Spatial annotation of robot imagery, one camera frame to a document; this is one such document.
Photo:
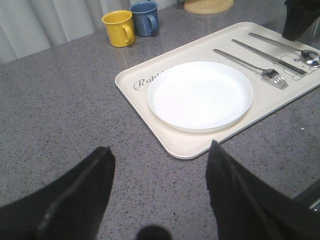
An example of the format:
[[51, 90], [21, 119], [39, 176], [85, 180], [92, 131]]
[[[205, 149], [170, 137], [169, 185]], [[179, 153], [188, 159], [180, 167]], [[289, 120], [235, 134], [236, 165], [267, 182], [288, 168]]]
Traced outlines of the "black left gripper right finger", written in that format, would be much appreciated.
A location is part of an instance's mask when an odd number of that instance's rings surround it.
[[318, 240], [320, 200], [316, 181], [291, 199], [260, 180], [215, 140], [209, 150], [206, 182], [220, 240]]

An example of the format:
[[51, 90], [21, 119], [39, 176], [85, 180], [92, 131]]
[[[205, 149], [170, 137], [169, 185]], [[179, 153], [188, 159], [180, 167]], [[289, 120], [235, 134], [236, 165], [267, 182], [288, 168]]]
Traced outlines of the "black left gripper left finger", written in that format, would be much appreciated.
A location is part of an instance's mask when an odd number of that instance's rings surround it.
[[94, 240], [109, 202], [115, 157], [98, 147], [63, 176], [0, 208], [2, 240]]

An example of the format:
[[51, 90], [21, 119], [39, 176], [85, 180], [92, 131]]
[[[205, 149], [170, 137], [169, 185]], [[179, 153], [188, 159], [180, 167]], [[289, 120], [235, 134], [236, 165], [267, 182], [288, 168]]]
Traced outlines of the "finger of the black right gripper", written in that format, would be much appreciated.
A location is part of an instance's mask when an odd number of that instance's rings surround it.
[[286, 0], [286, 20], [282, 37], [297, 40], [319, 17], [319, 0]]

